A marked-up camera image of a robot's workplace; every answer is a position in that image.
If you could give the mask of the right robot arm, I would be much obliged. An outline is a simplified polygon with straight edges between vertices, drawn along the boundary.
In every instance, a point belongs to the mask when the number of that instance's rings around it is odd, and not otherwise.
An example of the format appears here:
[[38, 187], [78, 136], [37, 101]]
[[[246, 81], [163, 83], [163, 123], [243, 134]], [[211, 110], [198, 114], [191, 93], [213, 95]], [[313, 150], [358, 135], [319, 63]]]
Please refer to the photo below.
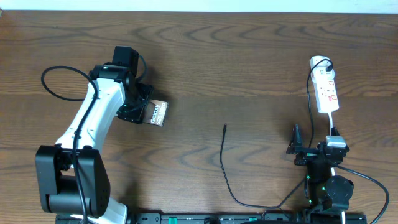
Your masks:
[[310, 207], [305, 209], [300, 219], [304, 223], [344, 223], [345, 211], [349, 209], [349, 200], [353, 195], [352, 181], [332, 171], [332, 162], [340, 164], [349, 152], [345, 140], [336, 128], [317, 147], [305, 147], [299, 126], [293, 128], [293, 135], [287, 148], [287, 154], [294, 154], [294, 164], [305, 166], [305, 196]]

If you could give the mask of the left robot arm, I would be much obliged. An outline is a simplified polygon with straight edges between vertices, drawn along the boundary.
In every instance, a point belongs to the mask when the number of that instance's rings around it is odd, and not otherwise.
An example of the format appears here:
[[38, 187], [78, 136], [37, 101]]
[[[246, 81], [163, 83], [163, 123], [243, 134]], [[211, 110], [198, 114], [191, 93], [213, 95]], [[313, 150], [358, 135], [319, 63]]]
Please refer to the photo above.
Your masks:
[[73, 223], [134, 223], [128, 207], [111, 198], [101, 158], [114, 118], [141, 124], [153, 86], [141, 83], [142, 56], [117, 46], [113, 59], [83, 74], [88, 91], [71, 125], [53, 146], [35, 155], [40, 204]]

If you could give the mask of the white power strip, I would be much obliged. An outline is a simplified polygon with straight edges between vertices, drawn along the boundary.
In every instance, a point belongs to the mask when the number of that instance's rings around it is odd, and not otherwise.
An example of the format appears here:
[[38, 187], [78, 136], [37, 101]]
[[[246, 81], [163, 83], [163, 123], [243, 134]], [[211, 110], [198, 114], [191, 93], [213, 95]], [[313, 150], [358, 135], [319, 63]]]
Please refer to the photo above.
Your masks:
[[311, 73], [319, 113], [327, 114], [339, 109], [334, 77], [335, 71], [327, 71], [326, 67], [315, 67]]

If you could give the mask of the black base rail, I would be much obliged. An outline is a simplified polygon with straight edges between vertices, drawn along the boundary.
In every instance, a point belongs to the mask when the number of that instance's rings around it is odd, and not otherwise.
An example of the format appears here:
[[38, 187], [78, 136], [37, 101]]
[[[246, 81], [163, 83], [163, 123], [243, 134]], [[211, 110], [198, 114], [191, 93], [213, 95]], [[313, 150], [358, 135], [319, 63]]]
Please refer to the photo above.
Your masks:
[[[80, 223], [80, 219], [57, 215], [56, 224]], [[234, 224], [234, 223], [305, 223], [299, 218], [287, 218], [282, 213], [261, 215], [161, 215], [159, 213], [141, 213], [127, 218], [125, 223], [136, 224]], [[312, 214], [310, 223], [341, 223], [339, 216]], [[365, 215], [346, 214], [345, 223], [365, 224]]]

